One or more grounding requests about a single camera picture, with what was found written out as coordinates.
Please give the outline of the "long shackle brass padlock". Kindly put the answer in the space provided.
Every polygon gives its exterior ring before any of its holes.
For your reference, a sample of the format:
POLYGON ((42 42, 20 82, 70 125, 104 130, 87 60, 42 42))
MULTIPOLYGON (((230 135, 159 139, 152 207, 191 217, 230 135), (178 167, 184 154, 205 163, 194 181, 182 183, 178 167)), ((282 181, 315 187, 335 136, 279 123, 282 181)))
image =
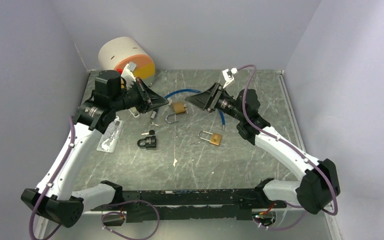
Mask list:
POLYGON ((197 136, 212 145, 219 146, 221 144, 222 135, 218 133, 212 133, 206 130, 201 130, 197 133, 197 136))

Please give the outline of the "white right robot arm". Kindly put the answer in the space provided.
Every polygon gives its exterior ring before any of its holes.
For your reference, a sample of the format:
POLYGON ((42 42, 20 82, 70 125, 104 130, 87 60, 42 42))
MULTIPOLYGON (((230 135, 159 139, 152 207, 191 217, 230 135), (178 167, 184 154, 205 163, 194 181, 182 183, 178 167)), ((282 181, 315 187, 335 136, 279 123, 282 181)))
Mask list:
POLYGON ((238 120, 236 129, 244 140, 275 157, 296 177, 296 181, 267 180, 257 187, 254 196, 258 206, 266 208, 273 201, 283 201, 296 204, 313 215, 319 212, 337 214, 341 189, 335 163, 299 149, 263 119, 254 89, 243 89, 233 97, 215 83, 185 100, 200 110, 209 113, 218 110, 238 120))

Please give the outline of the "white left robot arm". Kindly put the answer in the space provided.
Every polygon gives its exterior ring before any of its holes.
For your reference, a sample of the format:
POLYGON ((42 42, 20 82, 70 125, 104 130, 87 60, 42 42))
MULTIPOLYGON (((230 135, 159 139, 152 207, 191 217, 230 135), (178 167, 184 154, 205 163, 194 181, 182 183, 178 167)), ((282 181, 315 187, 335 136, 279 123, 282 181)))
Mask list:
POLYGON ((117 210, 123 189, 110 181, 74 191, 77 176, 92 150, 116 119, 118 111, 135 108, 145 114, 169 101, 151 90, 129 70, 102 70, 94 79, 91 96, 70 118, 70 132, 45 177, 35 188, 27 188, 21 200, 40 216, 65 228, 72 227, 84 212, 105 205, 117 210))

